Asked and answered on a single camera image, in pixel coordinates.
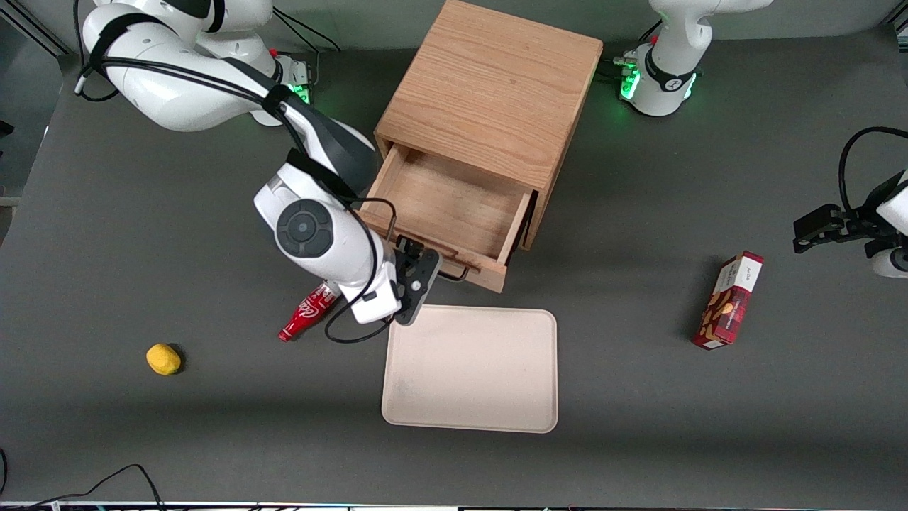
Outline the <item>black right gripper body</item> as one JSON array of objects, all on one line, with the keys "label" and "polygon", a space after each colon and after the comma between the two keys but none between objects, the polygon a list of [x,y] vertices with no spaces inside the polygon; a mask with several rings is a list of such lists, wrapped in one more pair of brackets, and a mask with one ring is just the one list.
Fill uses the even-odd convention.
[{"label": "black right gripper body", "polygon": [[436,278],[423,279],[423,254],[422,258],[403,258],[394,249],[394,255],[396,294],[400,301],[394,320],[402,326],[409,326],[415,321]]}]

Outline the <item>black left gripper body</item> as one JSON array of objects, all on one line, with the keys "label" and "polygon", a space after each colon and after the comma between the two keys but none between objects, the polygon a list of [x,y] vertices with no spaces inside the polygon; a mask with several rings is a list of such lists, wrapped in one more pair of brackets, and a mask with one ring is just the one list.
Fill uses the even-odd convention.
[{"label": "black left gripper body", "polygon": [[906,173],[898,172],[872,188],[862,206],[852,207],[843,185],[843,209],[854,226],[875,238],[906,237]]}]

